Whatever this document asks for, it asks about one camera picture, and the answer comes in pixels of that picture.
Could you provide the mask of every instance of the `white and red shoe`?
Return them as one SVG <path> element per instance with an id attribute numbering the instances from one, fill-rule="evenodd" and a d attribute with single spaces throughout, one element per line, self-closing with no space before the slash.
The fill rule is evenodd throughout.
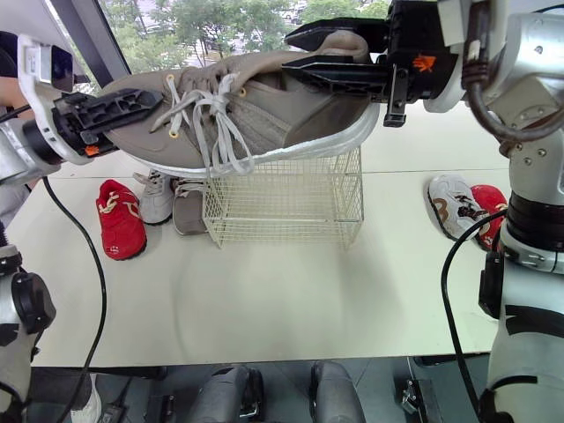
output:
<path id="1" fill-rule="evenodd" d="M 100 186 L 96 207 L 106 255 L 114 260 L 125 260 L 141 254 L 147 238 L 135 194 L 121 183 L 108 179 Z"/>
<path id="2" fill-rule="evenodd" d="M 453 241 L 487 215 L 459 174 L 441 174 L 433 178 L 427 196 L 443 233 Z"/>
<path id="3" fill-rule="evenodd" d="M 474 185 L 472 194 L 476 203 L 490 215 L 508 208 L 508 200 L 505 199 L 503 193 L 491 185 Z M 501 228 L 501 222 L 503 222 L 503 218 L 497 218 L 486 223 L 476 235 L 476 241 L 485 251 L 492 250 L 492 244 L 495 235 Z"/>

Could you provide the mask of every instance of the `black cable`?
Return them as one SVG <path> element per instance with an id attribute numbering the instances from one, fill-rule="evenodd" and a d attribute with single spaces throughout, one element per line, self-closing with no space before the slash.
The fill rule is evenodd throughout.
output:
<path id="1" fill-rule="evenodd" d="M 548 6 L 548 7 L 545 7 L 543 9 L 538 9 L 537 11 L 534 11 L 533 13 L 546 13 L 548 11 L 555 11 L 557 9 L 564 9 L 564 4 L 555 4 L 554 6 Z"/>
<path id="2" fill-rule="evenodd" d="M 464 382 L 464 387 L 466 388 L 466 392 L 468 393 L 468 397 L 470 398 L 472 408 L 474 409 L 474 412 L 476 412 L 477 417 L 479 415 L 478 395 L 476 394 L 476 390 L 474 389 L 474 384 L 472 383 L 470 372 L 468 370 L 468 367 L 466 366 L 466 361 L 464 359 L 462 352 L 462 346 L 460 346 L 460 339 L 458 338 L 458 332 L 456 331 L 455 318 L 452 315 L 452 308 L 450 307 L 449 290 L 447 287 L 448 278 L 449 278 L 449 269 L 450 269 L 450 264 L 452 263 L 452 259 L 455 257 L 455 254 L 457 253 L 458 249 L 470 237 L 470 235 L 472 235 L 474 232 L 479 230 L 487 222 L 490 222 L 494 219 L 504 216 L 507 212 L 508 212 L 507 210 L 498 211 L 497 213 L 487 216 L 486 218 L 483 218 L 482 220 L 479 220 L 474 225 L 472 225 L 466 232 L 462 234 L 460 238 L 458 238 L 458 240 L 456 240 L 455 245 L 453 245 L 452 249 L 450 249 L 447 258 L 444 261 L 444 265 L 442 266 L 442 273 L 441 273 L 442 302 L 444 303 L 444 311 L 447 314 L 447 320 L 449 321 L 450 337 L 452 338 L 452 345 L 455 347 L 456 362 L 458 363 L 458 368 L 460 370 L 460 375 L 462 376 Z"/>
<path id="3" fill-rule="evenodd" d="M 515 130 L 495 120 L 487 109 L 483 100 L 483 91 L 480 83 L 470 84 L 466 89 L 470 109 L 476 120 L 490 134 L 512 144 L 526 143 L 545 138 L 564 125 L 564 108 L 556 112 L 541 126 L 523 130 Z"/>
<path id="4" fill-rule="evenodd" d="M 122 389 L 122 392 L 120 392 L 120 395 L 115 399 L 113 403 L 111 403 L 112 405 L 123 407 L 123 405 L 125 404 L 125 397 L 127 397 L 127 392 L 130 390 L 131 381 L 133 381 L 133 376 L 130 376 L 128 378 L 125 386 Z"/>
<path id="5" fill-rule="evenodd" d="M 0 220 L 0 247 L 5 247 L 6 245 L 8 245 L 8 238 L 6 237 L 4 223 Z"/>
<path id="6" fill-rule="evenodd" d="M 0 123 L 9 121 L 10 119 L 13 119 L 14 117 L 18 116 L 20 113 L 24 113 L 26 110 L 29 110 L 30 108 L 32 107 L 29 104 L 26 104 L 21 108 L 14 108 L 11 112 L 8 112 L 0 116 Z"/>
<path id="7" fill-rule="evenodd" d="M 493 237 L 492 251 L 497 251 L 497 246 L 500 244 L 500 238 L 501 238 L 501 226 L 495 233 L 495 236 Z"/>
<path id="8" fill-rule="evenodd" d="M 64 205 L 61 203 L 61 201 L 59 201 L 59 199 L 55 195 L 55 192 L 53 192 L 53 189 L 51 188 L 51 184 L 49 183 L 48 177 L 43 176 L 42 179 L 43 179 L 43 183 L 45 184 L 45 189 L 47 190 L 47 192 L 48 192 L 49 196 L 51 197 L 51 199 L 53 200 L 53 202 L 57 205 L 57 207 L 59 209 L 61 209 L 61 212 L 63 212 L 64 215 L 67 218 L 69 218 L 72 223 L 74 223 L 74 225 L 78 228 L 80 233 L 85 237 L 86 243 L 88 244 L 88 248 L 90 249 L 90 251 L 92 252 L 92 255 L 94 257 L 94 262 L 96 263 L 96 269 L 98 270 L 98 276 L 100 277 L 100 289 L 101 289 L 101 297 L 102 297 L 102 307 L 101 307 L 101 312 L 100 312 L 100 323 L 98 325 L 98 331 L 96 332 L 96 336 L 94 337 L 94 341 L 92 342 L 92 346 L 90 347 L 90 351 L 88 352 L 88 355 L 86 356 L 85 364 L 82 367 L 82 369 L 80 370 L 80 377 L 78 378 L 77 387 L 75 388 L 74 393 L 72 394 L 72 397 L 69 400 L 69 403 L 64 408 L 64 411 L 61 414 L 61 417 L 59 417 L 59 420 L 57 421 L 57 423 L 63 423 L 64 420 L 66 419 L 67 415 L 71 411 L 71 408 L 74 405 L 75 401 L 77 400 L 78 393 L 80 392 L 80 388 L 82 387 L 82 384 L 84 383 L 86 375 L 88 374 L 88 368 L 90 367 L 90 362 L 92 361 L 92 357 L 93 357 L 93 355 L 96 351 L 96 347 L 98 346 L 98 343 L 100 342 L 100 337 L 102 335 L 102 331 L 104 330 L 104 323 L 106 322 L 106 311 L 107 311 L 107 308 L 108 308 L 108 299 L 107 299 L 107 296 L 106 296 L 106 278 L 104 277 L 104 270 L 102 269 L 102 264 L 100 262 L 100 258 L 98 257 L 98 253 L 96 252 L 96 248 L 94 247 L 94 244 L 92 242 L 92 239 L 90 238 L 90 235 L 85 230 L 85 228 L 80 224 L 80 222 L 78 222 L 78 220 L 72 215 L 72 213 L 64 207 Z"/>

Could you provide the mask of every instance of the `tree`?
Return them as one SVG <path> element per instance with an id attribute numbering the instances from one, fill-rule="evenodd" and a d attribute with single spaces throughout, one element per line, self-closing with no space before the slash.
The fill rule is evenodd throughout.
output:
<path id="1" fill-rule="evenodd" d="M 360 15 L 356 0 L 310 0 L 301 14 L 305 24 L 320 19 L 356 18 Z"/>
<path id="2" fill-rule="evenodd" d="M 362 10 L 362 18 L 385 19 L 388 16 L 389 2 L 385 0 L 375 0 Z"/>
<path id="3" fill-rule="evenodd" d="M 175 2 L 172 12 L 176 16 L 179 40 L 197 51 L 197 43 L 207 54 L 208 47 L 217 49 L 219 57 L 229 51 L 233 37 L 230 26 L 234 20 L 233 0 L 184 0 Z"/>
<path id="4" fill-rule="evenodd" d="M 281 13 L 288 0 L 243 0 L 234 4 L 236 31 L 242 34 L 246 51 L 270 51 L 286 48 L 288 32 Z"/>
<path id="5" fill-rule="evenodd" d="M 167 31 L 147 33 L 137 0 L 104 0 L 100 6 L 133 73 L 178 68 L 189 52 Z"/>

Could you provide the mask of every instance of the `white sole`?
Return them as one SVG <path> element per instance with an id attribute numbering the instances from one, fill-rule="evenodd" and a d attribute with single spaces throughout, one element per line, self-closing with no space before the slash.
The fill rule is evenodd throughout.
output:
<path id="1" fill-rule="evenodd" d="M 376 122 L 378 122 L 379 112 L 380 104 L 370 103 L 360 118 L 345 130 L 327 137 L 292 145 L 291 147 L 278 148 L 277 150 L 253 156 L 253 159 L 255 160 L 255 164 L 259 165 L 261 163 L 276 160 L 304 160 L 318 157 L 338 156 L 339 154 L 343 154 L 358 147 L 365 139 L 368 138 L 374 129 Z M 181 178 L 207 178 L 205 167 L 188 169 L 184 167 L 163 166 L 159 163 L 152 163 L 151 161 L 143 160 L 132 155 L 131 157 L 152 169 L 159 170 L 164 174 L 179 176 Z M 245 163 L 246 161 L 246 159 L 242 159 L 241 163 Z M 221 174 L 211 169 L 211 177 L 217 178 L 237 174 L 230 164 L 228 169 L 229 170 L 227 170 L 227 172 L 222 172 Z"/>

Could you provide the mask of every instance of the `sneaker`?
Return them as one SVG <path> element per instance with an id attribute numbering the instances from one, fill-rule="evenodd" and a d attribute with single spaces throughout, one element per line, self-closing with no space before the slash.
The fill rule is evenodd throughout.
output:
<path id="1" fill-rule="evenodd" d="M 202 218 L 205 185 L 203 182 L 180 179 L 173 182 L 173 223 L 180 235 L 205 234 Z"/>
<path id="2" fill-rule="evenodd" d="M 96 375 L 90 374 L 92 390 L 90 398 L 82 410 L 71 410 L 70 419 L 72 423 L 97 423 L 102 414 L 102 402 L 96 390 Z"/>
<path id="3" fill-rule="evenodd" d="M 147 238 L 137 197 L 121 183 L 108 179 L 100 186 L 96 207 L 106 255 L 125 260 L 141 254 Z"/>
<path id="4" fill-rule="evenodd" d="M 203 69 L 130 75 L 102 94 L 139 88 L 161 92 L 164 100 L 144 121 L 106 136 L 149 167 L 184 178 L 246 174 L 266 161 L 347 152 L 372 132 L 379 106 L 364 96 L 320 92 L 281 69 L 320 54 L 370 60 L 362 37 L 336 31 L 311 53 L 250 53 Z"/>
<path id="5" fill-rule="evenodd" d="M 494 214 L 508 208 L 508 200 L 505 199 L 503 193 L 491 185 L 474 185 L 472 194 L 476 199 L 476 203 L 484 209 L 487 214 Z M 492 250 L 495 235 L 500 231 L 503 218 L 497 218 L 486 223 L 476 235 L 476 241 L 485 251 Z"/>
<path id="6" fill-rule="evenodd" d="M 161 225 L 173 215 L 174 192 L 171 188 L 171 176 L 152 169 L 149 176 L 135 173 L 137 182 L 145 189 L 139 200 L 139 213 L 147 225 Z"/>
<path id="7" fill-rule="evenodd" d="M 442 231 L 454 241 L 487 214 L 476 203 L 470 186 L 458 174 L 433 178 L 427 196 Z"/>

